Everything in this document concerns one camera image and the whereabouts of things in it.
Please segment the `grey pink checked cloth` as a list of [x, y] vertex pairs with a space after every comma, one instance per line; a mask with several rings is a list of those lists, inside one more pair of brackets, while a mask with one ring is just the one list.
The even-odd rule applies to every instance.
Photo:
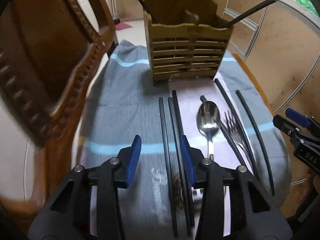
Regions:
[[[259, 175], [265, 185], [274, 182], [274, 202], [282, 206], [291, 184], [290, 159], [281, 133], [261, 133], [242, 91], [254, 89], [249, 77], [230, 53], [225, 53], [217, 74], [252, 145]], [[173, 239], [168, 179], [165, 166], [158, 99], [176, 90], [183, 131], [189, 144], [207, 153], [207, 141], [196, 126], [200, 96], [215, 102], [221, 114], [227, 104], [213, 80], [186, 79], [154, 86], [145, 46], [122, 40], [112, 53], [87, 98], [82, 118], [78, 163], [101, 165], [142, 139], [141, 155], [132, 185], [119, 190], [127, 239]]]

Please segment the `carved wooden chair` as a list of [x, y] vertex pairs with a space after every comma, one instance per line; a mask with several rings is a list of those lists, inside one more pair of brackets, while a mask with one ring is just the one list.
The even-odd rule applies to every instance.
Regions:
[[23, 232], [70, 171], [89, 84], [116, 46], [106, 0], [89, 2], [98, 29], [77, 0], [1, 0], [1, 97], [40, 149], [31, 198], [1, 199]]

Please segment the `steel fork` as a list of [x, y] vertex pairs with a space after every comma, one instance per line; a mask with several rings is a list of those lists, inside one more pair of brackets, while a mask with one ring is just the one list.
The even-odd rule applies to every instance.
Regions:
[[241, 133], [239, 125], [236, 123], [235, 117], [232, 115], [230, 110], [227, 110], [227, 112], [225, 112], [225, 122], [233, 141], [237, 146], [239, 146], [243, 150], [244, 154], [248, 159], [250, 166], [252, 166], [252, 161], [249, 155], [248, 147], [245, 144], [245, 137]]

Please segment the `green plastic bag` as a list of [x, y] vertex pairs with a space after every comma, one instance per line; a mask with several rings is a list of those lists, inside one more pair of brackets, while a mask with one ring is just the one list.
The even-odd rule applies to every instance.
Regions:
[[318, 12], [316, 11], [316, 8], [313, 6], [312, 2], [310, 0], [296, 0], [297, 3], [305, 7], [306, 9], [313, 12], [316, 16], [319, 17]]

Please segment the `steel spoon wooden handle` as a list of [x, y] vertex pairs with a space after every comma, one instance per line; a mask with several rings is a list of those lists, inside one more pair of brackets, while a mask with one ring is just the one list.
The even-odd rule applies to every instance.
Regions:
[[220, 129], [220, 112], [214, 102], [207, 100], [204, 96], [201, 96], [200, 100], [202, 104], [196, 115], [197, 129], [207, 139], [207, 158], [214, 160], [213, 137]]

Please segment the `wooden utensil holder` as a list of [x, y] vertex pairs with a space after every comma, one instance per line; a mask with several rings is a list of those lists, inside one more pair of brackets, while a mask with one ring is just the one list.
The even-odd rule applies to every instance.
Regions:
[[213, 0], [145, 0], [144, 27], [153, 83], [213, 78], [233, 32]]

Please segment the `broom with pink dustpan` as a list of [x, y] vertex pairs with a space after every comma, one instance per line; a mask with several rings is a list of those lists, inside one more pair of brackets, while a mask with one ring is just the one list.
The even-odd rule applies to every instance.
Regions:
[[116, 30], [129, 29], [132, 27], [131, 25], [128, 25], [125, 22], [121, 22], [121, 20], [119, 18], [114, 19], [113, 22], [114, 22]]

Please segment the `black chopstick beside spoon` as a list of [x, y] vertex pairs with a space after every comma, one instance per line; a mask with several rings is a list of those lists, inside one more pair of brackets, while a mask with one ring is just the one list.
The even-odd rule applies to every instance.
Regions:
[[225, 137], [225, 139], [227, 140], [229, 146], [232, 148], [233, 152], [235, 153], [239, 163], [242, 166], [247, 166], [242, 155], [240, 154], [235, 142], [233, 141], [231, 134], [229, 133], [228, 129], [225, 127], [225, 125], [222, 123], [221, 119], [220, 119], [220, 129], [219, 129], [222, 133], [223, 136]]

